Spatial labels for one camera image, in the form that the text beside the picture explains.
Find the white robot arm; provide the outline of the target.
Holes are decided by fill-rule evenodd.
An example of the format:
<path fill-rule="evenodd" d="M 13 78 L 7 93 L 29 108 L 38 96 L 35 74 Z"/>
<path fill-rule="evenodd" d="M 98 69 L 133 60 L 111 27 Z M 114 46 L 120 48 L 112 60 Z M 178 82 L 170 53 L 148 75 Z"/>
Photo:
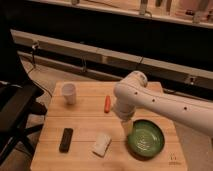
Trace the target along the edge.
<path fill-rule="evenodd" d="M 138 107 L 146 108 L 213 138 L 213 102 L 156 92 L 147 88 L 146 75 L 133 71 L 114 86 L 113 110 L 123 121 Z"/>

